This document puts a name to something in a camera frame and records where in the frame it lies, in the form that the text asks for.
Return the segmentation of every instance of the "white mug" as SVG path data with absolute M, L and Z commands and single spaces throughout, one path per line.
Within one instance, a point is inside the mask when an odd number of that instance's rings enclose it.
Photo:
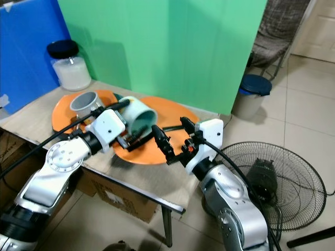
M 96 92 L 82 93 L 70 103 L 70 109 L 76 112 L 79 118 L 83 118 L 100 106 L 105 107 Z M 85 119 L 84 123 L 91 124 L 94 120 L 95 118 L 91 116 Z
M 127 122 L 128 134 L 131 136 L 144 126 L 147 126 L 141 137 L 147 136 L 151 132 L 151 126 L 157 123 L 157 112 L 132 96 L 124 97 L 119 102 L 126 99 L 130 100 L 130 104 L 122 108 L 120 114 Z

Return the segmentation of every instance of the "table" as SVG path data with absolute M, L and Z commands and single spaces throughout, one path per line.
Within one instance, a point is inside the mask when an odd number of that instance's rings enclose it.
M 122 96 L 137 98 L 146 95 L 135 93 L 120 87 L 93 81 L 86 90 L 106 89 Z M 53 135 L 51 126 L 52 111 L 60 100 L 67 94 L 72 94 L 60 87 L 29 103 L 21 110 L 0 123 L 4 130 L 17 135 L 31 143 L 39 144 Z M 188 107 L 200 120 L 218 118 L 218 114 Z M 44 146 L 49 149 L 58 140 L 53 140 Z M 172 246 L 171 210 L 184 213 L 199 181 L 194 175 L 189 176 L 180 163 L 167 166 L 131 164 L 114 156 L 113 149 L 106 154 L 97 153 L 83 165 L 112 182 L 122 185 L 162 206 L 162 216 L 165 239 L 168 247 Z

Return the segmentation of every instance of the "orange round tray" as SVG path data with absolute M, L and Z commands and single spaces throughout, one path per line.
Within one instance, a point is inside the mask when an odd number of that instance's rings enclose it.
M 141 101 L 157 112 L 157 125 L 160 128 L 180 125 L 180 117 L 188 117 L 194 123 L 199 121 L 197 116 L 190 110 L 170 100 L 159 97 L 146 97 L 141 98 Z M 185 130 L 170 131 L 166 135 L 171 137 L 170 143 L 174 148 L 175 154 L 181 153 L 184 141 L 189 138 Z M 124 150 L 118 143 L 114 143 L 113 148 L 117 156 L 124 161 L 135 164 L 153 165 L 166 162 L 165 156 L 157 147 L 154 138 L 131 152 Z
M 94 90 L 98 93 L 99 98 L 104 103 L 105 106 L 109 106 L 112 103 L 116 103 L 117 99 L 113 92 L 109 90 Z M 63 96 L 55 106 L 52 112 L 52 128 L 54 131 L 60 131 L 64 127 L 71 124 L 71 119 L 76 116 L 76 113 L 70 110 L 71 101 L 83 92 L 75 93 L 71 95 Z M 80 129 L 85 131 L 85 125 L 81 124 Z M 73 129 L 68 129 L 65 133 L 70 134 Z

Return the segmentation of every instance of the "black jar lid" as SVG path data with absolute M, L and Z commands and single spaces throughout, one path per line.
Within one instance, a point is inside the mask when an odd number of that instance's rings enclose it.
M 76 56 L 79 52 L 78 45 L 71 39 L 59 40 L 47 46 L 49 55 L 54 59 L 67 59 Z

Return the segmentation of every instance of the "blue bucket lid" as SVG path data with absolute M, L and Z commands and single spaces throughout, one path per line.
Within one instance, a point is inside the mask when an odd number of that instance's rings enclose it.
M 248 92 L 249 94 L 266 96 L 270 94 L 272 84 L 265 77 L 247 74 L 242 78 L 240 89 Z

